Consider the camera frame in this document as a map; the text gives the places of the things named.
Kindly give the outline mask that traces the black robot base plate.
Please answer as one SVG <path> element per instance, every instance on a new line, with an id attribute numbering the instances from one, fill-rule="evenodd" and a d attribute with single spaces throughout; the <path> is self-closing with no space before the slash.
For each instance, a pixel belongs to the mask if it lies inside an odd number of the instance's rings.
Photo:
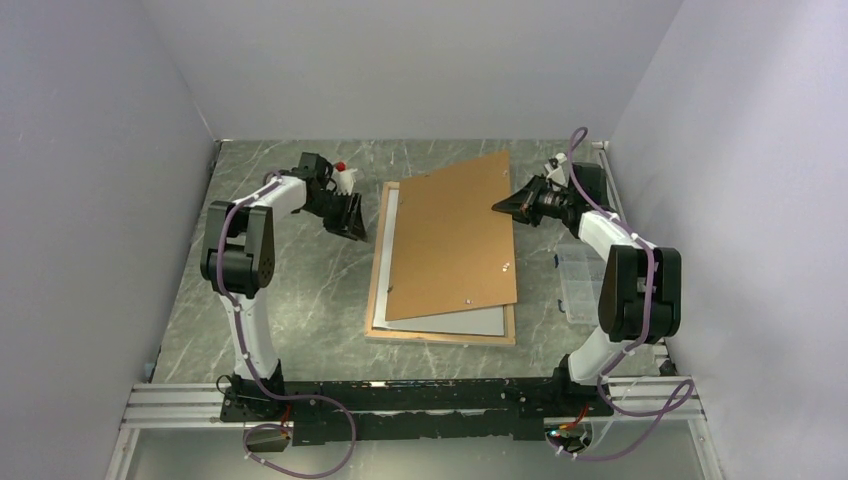
<path id="1" fill-rule="evenodd" d="M 545 377 L 284 382 L 281 401 L 223 390 L 225 423 L 288 420 L 297 446 L 359 441 L 507 436 L 536 441 L 578 416 L 609 417 L 591 386 L 561 369 Z"/>

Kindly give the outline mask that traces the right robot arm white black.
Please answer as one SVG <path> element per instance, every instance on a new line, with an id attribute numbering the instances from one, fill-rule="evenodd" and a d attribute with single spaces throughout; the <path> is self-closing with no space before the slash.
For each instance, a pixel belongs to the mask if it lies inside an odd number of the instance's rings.
<path id="1" fill-rule="evenodd" d="M 624 357 L 644 344 L 674 336 L 682 320 L 682 255 L 657 246 L 630 228 L 609 203 L 605 170 L 596 164 L 557 164 L 565 175 L 535 175 L 491 209 L 517 223 L 560 221 L 604 262 L 597 305 L 598 325 L 566 358 L 570 377 L 550 388 L 550 401 L 564 415 L 586 405 L 586 385 L 606 379 Z"/>

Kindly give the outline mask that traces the wooden picture frame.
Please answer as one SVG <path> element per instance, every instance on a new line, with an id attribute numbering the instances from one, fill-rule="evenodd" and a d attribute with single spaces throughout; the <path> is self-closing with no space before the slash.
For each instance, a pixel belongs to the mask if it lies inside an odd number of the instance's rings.
<path id="1" fill-rule="evenodd" d="M 515 314 L 512 304 L 397 321 L 387 319 L 386 308 L 390 287 L 394 229 L 399 207 L 399 189 L 398 182 L 387 182 L 383 186 L 365 314 L 365 335 L 371 339 L 385 341 L 515 346 Z"/>

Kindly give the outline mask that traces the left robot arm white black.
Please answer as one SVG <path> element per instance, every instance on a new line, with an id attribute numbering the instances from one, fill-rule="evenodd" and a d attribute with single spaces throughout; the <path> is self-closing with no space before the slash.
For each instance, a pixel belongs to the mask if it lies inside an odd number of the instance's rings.
<path id="1" fill-rule="evenodd" d="M 317 153 L 296 167 L 274 170 L 260 188 L 232 201 L 209 205 L 200 271 L 224 306 L 235 349 L 232 391 L 263 420 L 286 406 L 281 360 L 273 346 L 266 288 L 275 273 L 275 221 L 309 213 L 334 235 L 364 242 L 362 198 L 354 186 L 361 173 Z"/>

